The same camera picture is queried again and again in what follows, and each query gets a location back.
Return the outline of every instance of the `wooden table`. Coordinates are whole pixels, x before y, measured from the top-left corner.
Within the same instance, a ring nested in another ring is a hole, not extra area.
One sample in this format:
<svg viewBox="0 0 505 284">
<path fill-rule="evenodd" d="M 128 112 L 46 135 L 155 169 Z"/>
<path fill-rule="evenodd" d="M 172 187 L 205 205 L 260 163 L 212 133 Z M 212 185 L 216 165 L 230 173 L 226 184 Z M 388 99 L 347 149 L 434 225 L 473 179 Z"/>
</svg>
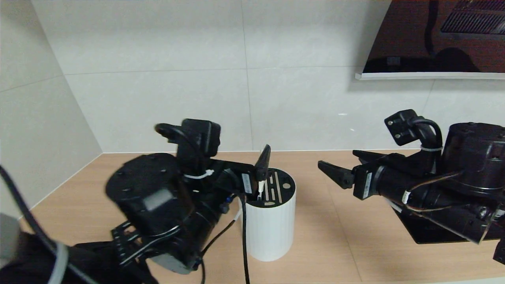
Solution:
<svg viewBox="0 0 505 284">
<path fill-rule="evenodd" d="M 33 213 L 52 238 L 69 245 L 110 240 L 110 229 L 125 217 L 105 196 L 104 185 L 137 155 L 101 155 Z M 258 155 L 220 153 L 217 158 L 253 164 Z M 382 197 L 353 197 L 351 190 L 342 190 L 319 171 L 321 159 L 347 168 L 358 164 L 350 151 L 272 153 L 270 166 L 285 170 L 297 184 L 294 242 L 275 262 L 249 257 L 252 283 L 418 283 L 505 276 L 505 266 L 492 259 L 497 241 L 417 245 Z M 212 236 L 237 208 L 234 203 Z M 240 236 L 240 225 L 233 226 L 208 251 L 207 283 L 244 282 Z M 178 275 L 149 265 L 160 283 L 200 281 L 199 271 Z"/>
</svg>

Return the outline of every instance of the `black cylinder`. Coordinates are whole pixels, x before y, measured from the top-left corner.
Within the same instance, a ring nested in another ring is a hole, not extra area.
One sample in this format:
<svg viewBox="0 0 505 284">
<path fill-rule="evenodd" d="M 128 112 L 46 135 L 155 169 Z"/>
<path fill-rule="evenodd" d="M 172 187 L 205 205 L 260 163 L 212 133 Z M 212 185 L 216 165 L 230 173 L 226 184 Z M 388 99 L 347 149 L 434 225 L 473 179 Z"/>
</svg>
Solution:
<svg viewBox="0 0 505 284">
<path fill-rule="evenodd" d="M 505 127 L 486 123 L 451 125 L 441 173 L 461 171 L 455 189 L 476 196 L 501 195 L 505 185 Z"/>
<path fill-rule="evenodd" d="M 198 194 L 196 210 L 181 224 L 180 232 L 156 249 L 164 252 L 152 260 L 160 266 L 179 274 L 194 270 L 200 252 L 222 215 L 221 205 L 227 204 L 230 194 L 215 191 Z"/>
</svg>

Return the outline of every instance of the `white tile wall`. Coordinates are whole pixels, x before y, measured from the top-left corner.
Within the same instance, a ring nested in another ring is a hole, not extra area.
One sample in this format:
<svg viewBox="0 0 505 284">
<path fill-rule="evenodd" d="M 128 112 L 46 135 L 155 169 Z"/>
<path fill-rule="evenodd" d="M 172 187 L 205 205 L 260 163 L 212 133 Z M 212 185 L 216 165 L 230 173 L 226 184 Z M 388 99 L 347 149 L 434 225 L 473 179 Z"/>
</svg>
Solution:
<svg viewBox="0 0 505 284">
<path fill-rule="evenodd" d="M 221 125 L 225 151 L 252 149 L 245 70 L 67 75 L 103 151 L 174 151 L 154 131 L 184 118 Z"/>
<path fill-rule="evenodd" d="M 31 2 L 0 5 L 0 91 L 61 75 Z"/>
<path fill-rule="evenodd" d="M 423 115 L 435 120 L 446 134 L 458 122 L 505 126 L 505 81 L 436 80 Z"/>
<path fill-rule="evenodd" d="M 505 124 L 500 82 L 353 79 L 390 2 L 34 4 L 106 152 L 174 150 L 152 126 L 186 117 L 222 124 L 222 151 L 265 143 L 275 150 L 398 148 L 383 119 L 406 108 L 445 128 L 467 120 Z M 171 72 L 152 72 L 160 70 Z"/>
<path fill-rule="evenodd" d="M 32 3 L 3 0 L 0 6 L 2 165 L 31 207 L 102 151 Z M 5 187 L 0 211 L 20 216 Z"/>
<path fill-rule="evenodd" d="M 390 2 L 243 0 L 247 66 L 364 66 Z"/>
<path fill-rule="evenodd" d="M 0 92 L 2 165 L 29 207 L 101 153 L 63 76 Z M 2 187 L 2 212 L 19 216 Z"/>
<path fill-rule="evenodd" d="M 65 74 L 245 68 L 240 1 L 34 1 Z"/>
<path fill-rule="evenodd" d="M 398 148 L 384 118 L 421 110 L 433 80 L 361 82 L 354 70 L 248 70 L 254 149 L 265 143 L 282 150 Z"/>
</svg>

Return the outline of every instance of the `black cable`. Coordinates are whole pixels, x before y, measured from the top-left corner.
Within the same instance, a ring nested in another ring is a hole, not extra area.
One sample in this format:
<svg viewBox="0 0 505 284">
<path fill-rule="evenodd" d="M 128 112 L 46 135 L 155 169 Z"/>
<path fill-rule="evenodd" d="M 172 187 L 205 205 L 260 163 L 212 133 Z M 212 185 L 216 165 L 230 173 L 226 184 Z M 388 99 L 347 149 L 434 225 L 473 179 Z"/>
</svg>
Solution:
<svg viewBox="0 0 505 284">
<path fill-rule="evenodd" d="M 201 266 L 201 282 L 200 284 L 205 284 L 205 264 L 204 264 L 204 259 L 201 258 L 200 259 L 201 263 L 200 263 L 200 266 Z"/>
<path fill-rule="evenodd" d="M 442 131 L 440 130 L 440 127 L 438 126 L 438 124 L 435 121 L 425 119 L 425 118 L 415 118 L 411 121 L 411 124 L 413 124 L 413 125 L 414 124 L 428 124 L 431 127 L 433 127 L 433 129 L 435 129 L 435 139 L 436 139 L 437 147 L 442 148 L 442 146 L 443 146 Z"/>
<path fill-rule="evenodd" d="M 217 241 L 217 239 L 222 235 L 224 234 L 229 228 L 231 228 L 231 226 L 233 226 L 233 224 L 235 224 L 235 221 L 236 220 L 231 220 L 231 222 L 221 231 L 219 232 L 219 234 L 217 234 L 204 248 L 204 250 L 201 252 L 201 256 L 203 257 L 205 255 L 205 253 L 207 252 L 207 250 L 211 247 L 211 245 Z"/>
<path fill-rule="evenodd" d="M 242 203 L 242 254 L 244 256 L 245 284 L 250 284 L 249 266 L 247 264 L 245 195 L 239 195 L 238 197 L 240 198 L 240 202 Z"/>
<path fill-rule="evenodd" d="M 435 57 L 436 53 L 433 47 L 432 32 L 437 22 L 438 0 L 431 0 L 428 4 L 428 22 L 424 30 L 424 47 L 430 57 Z"/>
<path fill-rule="evenodd" d="M 198 156 L 198 159 L 199 159 L 199 165 L 200 165 L 200 172 L 201 174 L 205 174 L 205 165 L 204 165 L 204 162 L 205 162 L 205 157 L 204 155 L 202 154 L 201 150 L 198 148 L 198 146 L 195 144 L 195 142 L 193 140 L 191 140 L 184 131 L 182 131 L 181 129 L 179 129 L 177 126 L 175 125 L 172 125 L 172 124 L 168 124 L 168 123 L 159 123 L 155 126 L 155 131 L 158 132 L 159 134 L 161 134 L 163 137 L 165 138 L 168 138 L 166 137 L 165 135 L 163 135 L 164 133 L 164 128 L 169 128 L 170 130 L 172 130 L 173 132 L 179 134 L 179 136 L 181 136 L 182 138 L 184 138 L 184 140 L 189 144 L 189 146 L 193 149 L 194 153 Z"/>
<path fill-rule="evenodd" d="M 12 181 L 11 177 L 9 176 L 9 173 L 7 173 L 7 171 L 1 165 L 0 165 L 0 176 L 2 176 L 2 179 L 7 185 L 7 189 L 9 190 L 14 201 L 18 205 L 19 210 L 24 215 L 26 222 L 28 223 L 30 228 L 33 230 L 35 235 L 40 239 L 42 244 L 55 257 L 57 257 L 57 249 L 55 243 L 47 236 L 42 227 L 40 227 L 40 225 L 38 224 L 37 220 L 35 220 L 35 217 L 31 214 L 30 209 L 28 209 L 28 206 L 26 205 L 23 197 L 21 196 L 16 184 L 14 183 L 14 181 Z M 73 265 L 70 262 L 70 260 L 67 263 L 67 267 L 85 283 L 98 284 L 98 282 L 95 281 L 93 278 L 91 278 L 88 274 L 86 274 L 85 272 L 77 268 L 75 265 Z"/>
</svg>

